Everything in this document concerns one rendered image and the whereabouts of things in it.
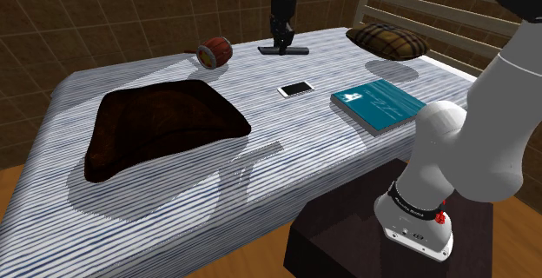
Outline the dark robot stand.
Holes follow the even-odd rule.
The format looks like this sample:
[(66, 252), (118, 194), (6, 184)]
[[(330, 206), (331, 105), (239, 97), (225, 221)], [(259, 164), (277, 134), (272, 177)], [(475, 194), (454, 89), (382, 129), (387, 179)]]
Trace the dark robot stand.
[(295, 278), (492, 278), (492, 204), (453, 193), (450, 257), (438, 262), (386, 238), (373, 211), (406, 163), (394, 159), (308, 202), (291, 225), (285, 268)]

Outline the red-brown wooden barrel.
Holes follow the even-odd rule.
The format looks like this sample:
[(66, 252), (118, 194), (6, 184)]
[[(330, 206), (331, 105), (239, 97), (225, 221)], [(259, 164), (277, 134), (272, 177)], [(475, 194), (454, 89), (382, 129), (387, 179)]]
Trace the red-brown wooden barrel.
[(228, 62), (233, 55), (233, 48), (227, 38), (218, 36), (200, 44), (195, 54), (205, 69), (214, 70)]

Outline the dark brown cushion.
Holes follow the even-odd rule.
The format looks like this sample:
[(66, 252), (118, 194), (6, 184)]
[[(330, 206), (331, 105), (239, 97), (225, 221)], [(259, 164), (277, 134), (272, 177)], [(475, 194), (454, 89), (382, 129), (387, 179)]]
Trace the dark brown cushion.
[(202, 80), (119, 89), (100, 102), (84, 177), (106, 182), (136, 164), (250, 132), (244, 115)]

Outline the dark grey remote control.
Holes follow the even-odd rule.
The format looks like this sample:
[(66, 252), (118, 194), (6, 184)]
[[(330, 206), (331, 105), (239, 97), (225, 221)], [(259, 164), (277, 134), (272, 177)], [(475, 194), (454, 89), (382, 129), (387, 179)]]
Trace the dark grey remote control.
[(308, 55), (309, 48), (307, 47), (291, 47), (288, 46), (285, 49), (280, 47), (258, 47), (258, 50), (262, 55)]

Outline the brown plaid pillow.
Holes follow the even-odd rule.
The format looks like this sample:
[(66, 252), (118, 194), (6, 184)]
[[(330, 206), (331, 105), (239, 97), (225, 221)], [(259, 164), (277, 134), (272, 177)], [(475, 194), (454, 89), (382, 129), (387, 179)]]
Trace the brown plaid pillow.
[(414, 33), (385, 23), (363, 23), (349, 29), (346, 37), (358, 47), (390, 61), (407, 61), (424, 56), (429, 44)]

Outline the bed with striped cover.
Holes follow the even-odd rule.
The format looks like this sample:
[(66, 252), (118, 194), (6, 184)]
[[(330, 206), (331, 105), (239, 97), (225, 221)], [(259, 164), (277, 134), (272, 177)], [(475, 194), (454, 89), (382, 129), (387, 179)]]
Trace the bed with striped cover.
[[(291, 221), (316, 196), (410, 156), (412, 124), (371, 136), (332, 104), (334, 92), (385, 77), (425, 103), (462, 106), (473, 83), (428, 56), (382, 61), (342, 28), (294, 41), (310, 54), (263, 56), (256, 43), (241, 43), (224, 69), (180, 54), (78, 71), (59, 83), (0, 224), (0, 278), (182, 278)], [(86, 181), (103, 97), (185, 79), (208, 83), (251, 133)], [(314, 91), (277, 91), (303, 81)]]

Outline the white smartphone with black screen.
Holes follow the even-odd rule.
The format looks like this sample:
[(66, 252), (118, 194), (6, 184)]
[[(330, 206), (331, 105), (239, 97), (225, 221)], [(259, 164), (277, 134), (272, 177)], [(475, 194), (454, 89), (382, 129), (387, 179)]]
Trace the white smartphone with black screen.
[(308, 82), (298, 82), (279, 87), (277, 91), (284, 97), (290, 98), (314, 91), (314, 87)]

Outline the teal book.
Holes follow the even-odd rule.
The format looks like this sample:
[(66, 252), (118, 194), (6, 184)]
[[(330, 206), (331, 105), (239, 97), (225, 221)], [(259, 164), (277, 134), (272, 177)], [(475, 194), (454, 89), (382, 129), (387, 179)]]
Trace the teal book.
[(413, 121), (426, 106), (383, 79), (338, 91), (330, 100), (372, 136)]

